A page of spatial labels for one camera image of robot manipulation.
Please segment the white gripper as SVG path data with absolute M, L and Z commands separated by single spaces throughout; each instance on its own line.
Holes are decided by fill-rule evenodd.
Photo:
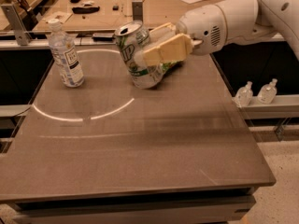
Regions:
M 186 12 L 176 26 L 165 23 L 149 32 L 150 45 L 142 52 L 147 66 L 183 61 L 192 52 L 206 55 L 222 49 L 226 42 L 226 20 L 216 5 L 207 5 Z

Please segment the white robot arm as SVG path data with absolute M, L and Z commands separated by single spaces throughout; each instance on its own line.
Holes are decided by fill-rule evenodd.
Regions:
M 248 45 L 279 33 L 299 58 L 299 0 L 223 0 L 187 11 L 177 24 L 150 32 L 154 42 L 142 51 L 146 65 L 183 61 L 228 44 Z

